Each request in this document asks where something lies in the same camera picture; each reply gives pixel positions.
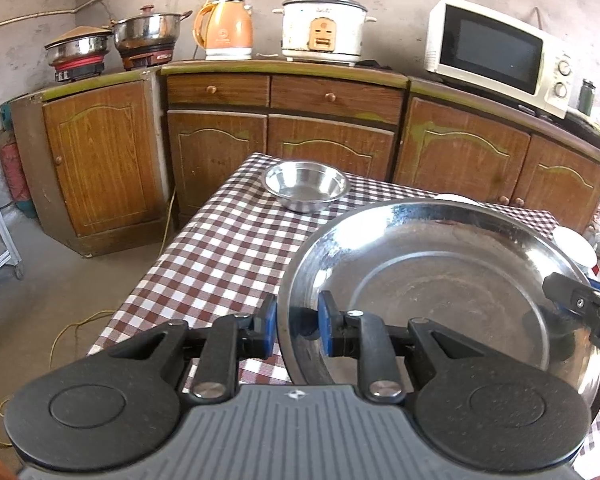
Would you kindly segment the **large steel plate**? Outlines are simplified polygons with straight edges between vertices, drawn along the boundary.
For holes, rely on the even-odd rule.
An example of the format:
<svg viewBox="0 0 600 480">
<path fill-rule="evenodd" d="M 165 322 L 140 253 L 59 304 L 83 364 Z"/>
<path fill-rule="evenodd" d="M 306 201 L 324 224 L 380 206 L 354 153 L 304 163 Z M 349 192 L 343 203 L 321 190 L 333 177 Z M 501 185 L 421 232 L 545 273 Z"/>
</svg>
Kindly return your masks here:
<svg viewBox="0 0 600 480">
<path fill-rule="evenodd" d="M 323 352 L 313 312 L 321 292 L 341 310 L 404 327 L 430 318 L 546 370 L 600 409 L 600 350 L 542 284 L 584 274 L 546 236 L 505 214 L 445 200 L 390 200 L 353 209 L 305 240 L 279 285 L 277 330 L 290 379 L 353 382 L 355 366 Z"/>
</svg>

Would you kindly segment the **small steel bowl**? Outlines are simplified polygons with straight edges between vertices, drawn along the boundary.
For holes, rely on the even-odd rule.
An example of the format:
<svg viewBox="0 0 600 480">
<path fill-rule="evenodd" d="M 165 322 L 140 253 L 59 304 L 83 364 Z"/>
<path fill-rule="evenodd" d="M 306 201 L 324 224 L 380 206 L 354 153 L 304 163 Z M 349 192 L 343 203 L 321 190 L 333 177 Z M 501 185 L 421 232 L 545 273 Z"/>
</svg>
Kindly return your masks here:
<svg viewBox="0 0 600 480">
<path fill-rule="evenodd" d="M 285 209 L 310 214 L 329 207 L 350 191 L 347 176 L 312 160 L 284 160 L 263 171 L 265 191 Z"/>
</svg>

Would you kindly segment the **blue patterned porcelain bowl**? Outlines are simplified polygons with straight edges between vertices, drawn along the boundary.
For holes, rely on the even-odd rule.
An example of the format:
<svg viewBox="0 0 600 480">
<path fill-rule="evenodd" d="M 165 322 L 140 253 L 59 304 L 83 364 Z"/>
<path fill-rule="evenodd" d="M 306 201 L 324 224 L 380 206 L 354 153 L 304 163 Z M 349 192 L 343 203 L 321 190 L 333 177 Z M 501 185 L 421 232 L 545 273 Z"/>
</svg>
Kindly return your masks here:
<svg viewBox="0 0 600 480">
<path fill-rule="evenodd" d="M 578 232 L 565 226 L 552 231 L 555 245 L 587 276 L 597 274 L 597 256 L 593 246 Z"/>
</svg>

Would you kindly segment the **brown checkered tablecloth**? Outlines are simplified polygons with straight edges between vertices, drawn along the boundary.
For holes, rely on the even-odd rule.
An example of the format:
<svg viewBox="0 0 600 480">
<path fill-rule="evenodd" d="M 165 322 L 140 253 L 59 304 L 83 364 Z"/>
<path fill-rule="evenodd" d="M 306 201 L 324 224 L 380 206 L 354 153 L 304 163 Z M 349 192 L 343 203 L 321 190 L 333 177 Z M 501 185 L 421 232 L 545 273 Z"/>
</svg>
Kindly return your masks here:
<svg viewBox="0 0 600 480">
<path fill-rule="evenodd" d="M 250 313 L 266 294 L 277 298 L 291 258 L 330 220 L 370 204 L 436 197 L 418 188 L 354 176 L 343 198 L 313 214 L 297 214 L 280 206 L 261 183 L 261 174 L 273 165 L 273 157 L 253 154 L 225 181 L 117 310 L 97 339 L 98 348 L 172 318 L 206 327 L 224 315 Z M 481 207 L 521 222 L 554 244 L 557 222 L 548 211 Z M 269 359 L 245 362 L 240 378 L 248 384 L 292 382 L 279 343 Z M 596 419 L 582 456 L 600 465 L 600 409 L 593 412 Z"/>
</svg>

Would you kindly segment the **white ceramic bowl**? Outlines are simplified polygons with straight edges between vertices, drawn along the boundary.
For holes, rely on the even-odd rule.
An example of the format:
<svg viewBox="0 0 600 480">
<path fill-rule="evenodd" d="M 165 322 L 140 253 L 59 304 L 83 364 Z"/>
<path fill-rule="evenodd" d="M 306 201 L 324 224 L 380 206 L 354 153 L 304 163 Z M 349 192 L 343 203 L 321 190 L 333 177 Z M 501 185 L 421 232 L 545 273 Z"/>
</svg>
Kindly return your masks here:
<svg viewBox="0 0 600 480">
<path fill-rule="evenodd" d="M 447 200 L 448 202 L 455 202 L 455 203 L 467 204 L 467 205 L 472 205 L 472 206 L 481 206 L 481 203 L 476 202 L 475 200 L 472 200 L 471 198 L 468 198 L 463 195 L 452 194 L 452 193 L 437 194 L 435 198 L 437 200 Z"/>
</svg>

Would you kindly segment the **green thermos bottle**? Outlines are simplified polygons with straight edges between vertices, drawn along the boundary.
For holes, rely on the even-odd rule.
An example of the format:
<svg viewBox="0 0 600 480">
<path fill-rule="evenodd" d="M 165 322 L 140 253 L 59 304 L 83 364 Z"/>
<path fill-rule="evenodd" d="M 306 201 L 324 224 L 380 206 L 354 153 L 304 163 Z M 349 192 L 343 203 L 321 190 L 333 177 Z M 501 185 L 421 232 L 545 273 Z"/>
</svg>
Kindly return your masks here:
<svg viewBox="0 0 600 480">
<path fill-rule="evenodd" d="M 595 84 L 592 81 L 583 79 L 578 97 L 577 110 L 583 115 L 590 116 L 595 100 Z"/>
</svg>

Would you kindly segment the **wooden kitchen cabinet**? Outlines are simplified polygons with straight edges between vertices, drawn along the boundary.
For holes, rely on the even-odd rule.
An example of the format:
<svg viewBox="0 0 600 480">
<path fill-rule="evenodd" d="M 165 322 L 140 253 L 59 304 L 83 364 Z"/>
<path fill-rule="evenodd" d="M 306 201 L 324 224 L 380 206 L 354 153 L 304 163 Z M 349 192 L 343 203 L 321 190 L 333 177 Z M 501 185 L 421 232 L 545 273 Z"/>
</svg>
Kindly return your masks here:
<svg viewBox="0 0 600 480">
<path fill-rule="evenodd" d="M 85 257 L 155 243 L 253 153 L 546 210 L 578 232 L 600 203 L 597 132 L 385 70 L 181 62 L 10 107 L 42 229 Z"/>
</svg>

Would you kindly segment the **cream microwave oven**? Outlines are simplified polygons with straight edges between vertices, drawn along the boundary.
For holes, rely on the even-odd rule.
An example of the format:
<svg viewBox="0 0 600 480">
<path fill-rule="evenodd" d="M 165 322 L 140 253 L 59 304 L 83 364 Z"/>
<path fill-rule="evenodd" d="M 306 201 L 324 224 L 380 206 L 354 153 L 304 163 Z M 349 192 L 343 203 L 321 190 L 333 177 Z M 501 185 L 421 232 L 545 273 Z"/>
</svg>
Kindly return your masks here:
<svg viewBox="0 0 600 480">
<path fill-rule="evenodd" d="M 567 114 L 571 58 L 548 32 L 465 0 L 430 11 L 425 70 L 558 118 Z"/>
</svg>

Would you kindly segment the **red gas cylinder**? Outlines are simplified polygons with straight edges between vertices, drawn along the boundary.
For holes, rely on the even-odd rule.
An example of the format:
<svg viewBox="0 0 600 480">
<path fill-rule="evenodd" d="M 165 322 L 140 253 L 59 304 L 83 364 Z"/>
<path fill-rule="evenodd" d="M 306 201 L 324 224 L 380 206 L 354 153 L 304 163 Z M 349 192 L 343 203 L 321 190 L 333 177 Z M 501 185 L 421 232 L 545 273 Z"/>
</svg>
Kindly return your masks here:
<svg viewBox="0 0 600 480">
<path fill-rule="evenodd" d="M 9 193 L 15 206 L 27 218 L 35 219 L 38 215 L 24 175 L 9 102 L 0 106 L 0 121 L 0 162 Z"/>
</svg>

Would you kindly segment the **white rice cooker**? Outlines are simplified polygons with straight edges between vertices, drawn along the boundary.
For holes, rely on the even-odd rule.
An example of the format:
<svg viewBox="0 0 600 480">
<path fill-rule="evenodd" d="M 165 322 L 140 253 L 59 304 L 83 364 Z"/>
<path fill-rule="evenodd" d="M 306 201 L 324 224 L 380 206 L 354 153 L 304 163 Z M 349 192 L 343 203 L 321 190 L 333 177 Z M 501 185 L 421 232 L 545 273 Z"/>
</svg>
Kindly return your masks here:
<svg viewBox="0 0 600 480">
<path fill-rule="evenodd" d="M 356 0 L 285 0 L 280 50 L 289 62 L 355 66 L 361 59 L 363 28 L 377 18 Z"/>
</svg>

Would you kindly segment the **steel pot on cooker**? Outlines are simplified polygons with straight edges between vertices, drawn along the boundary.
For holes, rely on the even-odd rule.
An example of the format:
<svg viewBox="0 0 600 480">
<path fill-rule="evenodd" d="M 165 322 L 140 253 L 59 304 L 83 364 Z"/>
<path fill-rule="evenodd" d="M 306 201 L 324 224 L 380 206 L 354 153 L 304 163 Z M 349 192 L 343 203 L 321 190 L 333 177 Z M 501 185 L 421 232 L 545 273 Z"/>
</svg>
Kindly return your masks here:
<svg viewBox="0 0 600 480">
<path fill-rule="evenodd" d="M 172 61 L 180 36 L 181 22 L 193 14 L 156 12 L 152 4 L 142 6 L 140 14 L 125 20 L 111 20 L 114 46 L 125 70 L 137 70 Z"/>
</svg>

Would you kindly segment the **orange electric kettle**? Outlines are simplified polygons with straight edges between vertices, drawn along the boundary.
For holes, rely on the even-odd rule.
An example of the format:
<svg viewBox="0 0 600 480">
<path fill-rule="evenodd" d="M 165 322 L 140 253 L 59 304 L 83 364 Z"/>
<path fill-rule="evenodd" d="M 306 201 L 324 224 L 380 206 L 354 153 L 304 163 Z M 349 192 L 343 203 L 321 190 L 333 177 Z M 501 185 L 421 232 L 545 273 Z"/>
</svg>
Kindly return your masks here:
<svg viewBox="0 0 600 480">
<path fill-rule="evenodd" d="M 198 11 L 193 36 L 206 61 L 252 57 L 251 6 L 245 0 L 208 0 Z"/>
</svg>

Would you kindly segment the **lidded steel pot left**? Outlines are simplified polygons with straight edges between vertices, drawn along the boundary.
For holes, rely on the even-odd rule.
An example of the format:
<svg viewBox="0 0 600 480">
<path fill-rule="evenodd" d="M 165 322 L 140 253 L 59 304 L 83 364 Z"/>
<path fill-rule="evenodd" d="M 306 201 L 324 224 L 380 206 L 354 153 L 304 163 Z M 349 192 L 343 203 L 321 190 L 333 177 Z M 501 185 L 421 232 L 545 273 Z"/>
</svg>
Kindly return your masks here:
<svg viewBox="0 0 600 480">
<path fill-rule="evenodd" d="M 54 69 L 55 81 L 63 84 L 99 76 L 105 70 L 112 31 L 79 26 L 45 46 L 46 62 Z"/>
</svg>

